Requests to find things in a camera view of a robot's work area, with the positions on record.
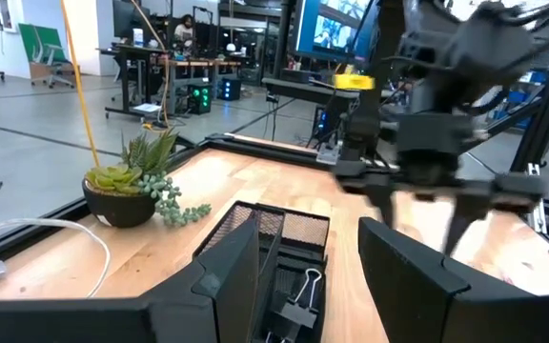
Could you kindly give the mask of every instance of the person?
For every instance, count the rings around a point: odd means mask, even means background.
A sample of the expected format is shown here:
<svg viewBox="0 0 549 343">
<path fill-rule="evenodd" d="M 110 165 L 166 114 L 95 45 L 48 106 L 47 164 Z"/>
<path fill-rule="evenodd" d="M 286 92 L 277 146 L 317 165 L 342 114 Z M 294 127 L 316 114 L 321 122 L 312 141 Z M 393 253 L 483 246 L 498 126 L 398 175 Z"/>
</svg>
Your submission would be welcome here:
<svg viewBox="0 0 549 343">
<path fill-rule="evenodd" d="M 192 44 L 193 40 L 193 18 L 191 15 L 186 14 L 181 17 L 181 24 L 175 27 L 175 37 L 184 42 L 184 46 L 188 47 Z"/>
</svg>

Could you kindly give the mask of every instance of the concrete floor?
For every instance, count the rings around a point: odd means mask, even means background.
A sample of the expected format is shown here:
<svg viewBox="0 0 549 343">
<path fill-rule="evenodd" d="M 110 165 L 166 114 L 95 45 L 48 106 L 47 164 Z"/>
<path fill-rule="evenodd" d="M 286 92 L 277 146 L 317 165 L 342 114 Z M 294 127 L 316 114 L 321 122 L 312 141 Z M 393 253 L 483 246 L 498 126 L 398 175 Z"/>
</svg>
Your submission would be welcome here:
<svg viewBox="0 0 549 343">
<path fill-rule="evenodd" d="M 105 118 L 104 107 L 110 106 L 111 97 L 120 92 L 110 77 L 85 76 L 83 82 L 93 136 L 101 150 L 99 159 L 104 164 L 115 163 L 121 151 L 121 134 L 126 139 L 139 134 L 139 121 L 114 113 Z M 266 118 L 255 121 L 268 111 L 264 97 L 264 90 L 256 90 L 253 97 L 240 101 L 214 100 L 210 113 L 182 119 L 183 125 L 177 130 L 194 141 L 226 131 L 270 138 L 273 118 L 268 123 Z M 280 104 L 289 100 L 282 98 Z M 274 140 L 306 142 L 314 108 L 314 104 L 296 100 L 281 109 Z M 493 175 L 489 169 L 506 171 L 519 140 L 518 135 L 504 133 L 475 148 L 472 155 L 463 155 L 460 176 L 488 179 Z M 79 183 L 92 164 L 75 90 L 32 87 L 29 81 L 13 77 L 0 82 L 0 181 L 4 183 L 0 221 L 39 216 L 81 197 Z M 549 165 L 543 173 L 549 180 Z"/>
</svg>

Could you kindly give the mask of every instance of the yellow label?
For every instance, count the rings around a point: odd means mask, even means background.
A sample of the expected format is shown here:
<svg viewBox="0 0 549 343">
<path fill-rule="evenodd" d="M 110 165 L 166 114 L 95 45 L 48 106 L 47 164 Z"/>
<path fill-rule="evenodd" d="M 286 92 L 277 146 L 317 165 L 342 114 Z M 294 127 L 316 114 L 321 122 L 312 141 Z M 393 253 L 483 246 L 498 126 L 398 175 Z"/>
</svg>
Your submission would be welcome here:
<svg viewBox="0 0 549 343">
<path fill-rule="evenodd" d="M 362 75 L 335 75 L 334 87 L 340 90 L 371 90 L 374 78 Z"/>
</svg>

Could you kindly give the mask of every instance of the white cable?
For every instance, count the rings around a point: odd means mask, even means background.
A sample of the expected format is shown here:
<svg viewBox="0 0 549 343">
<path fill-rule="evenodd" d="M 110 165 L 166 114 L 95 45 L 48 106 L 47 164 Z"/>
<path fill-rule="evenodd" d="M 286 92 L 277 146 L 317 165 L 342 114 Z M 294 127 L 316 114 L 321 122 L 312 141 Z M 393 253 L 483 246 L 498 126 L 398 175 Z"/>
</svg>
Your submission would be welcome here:
<svg viewBox="0 0 549 343">
<path fill-rule="evenodd" d="M 96 234 L 94 234 L 92 231 L 90 231 L 88 228 L 86 228 L 83 225 L 77 224 L 75 222 L 71 222 L 68 220 L 60 220 L 60 219 L 42 219 L 42 218 L 36 218 L 36 219 L 28 219 L 28 218 L 21 218 L 21 219 L 11 219 L 6 220 L 0 223 L 0 229 L 9 228 L 9 227 L 17 227 L 21 225 L 44 225 L 44 226 L 51 226 L 51 227 L 58 227 L 58 228 L 70 228 L 74 230 L 83 231 L 88 234 L 94 240 L 96 243 L 100 244 L 101 247 L 103 247 L 103 250 L 105 251 L 105 266 L 103 267 L 103 272 L 101 272 L 101 276 L 99 276 L 99 279 L 97 280 L 96 284 L 92 288 L 92 290 L 88 293 L 87 297 L 93 297 L 94 294 L 101 288 L 101 285 L 103 284 L 103 281 L 105 281 L 105 276 L 107 275 L 107 271 L 110 268 L 110 264 L 112 262 L 112 254 L 110 253 L 110 249 L 108 248 L 107 244 L 99 238 Z"/>
</svg>

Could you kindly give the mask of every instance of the green chair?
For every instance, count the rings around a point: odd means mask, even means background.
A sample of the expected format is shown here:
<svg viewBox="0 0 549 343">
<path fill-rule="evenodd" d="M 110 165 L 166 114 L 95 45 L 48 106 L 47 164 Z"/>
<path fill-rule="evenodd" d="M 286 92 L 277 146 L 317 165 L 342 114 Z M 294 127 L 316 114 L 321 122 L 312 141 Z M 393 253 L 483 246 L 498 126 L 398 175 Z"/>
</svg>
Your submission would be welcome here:
<svg viewBox="0 0 549 343">
<path fill-rule="evenodd" d="M 45 75 L 38 72 L 36 77 L 31 76 L 31 84 L 43 80 L 48 87 L 53 88 L 55 82 L 74 87 L 72 81 L 61 75 L 68 70 L 71 62 L 65 57 L 58 30 L 44 28 L 32 24 L 18 24 L 23 39 L 27 59 L 37 65 L 47 66 L 49 72 Z"/>
</svg>

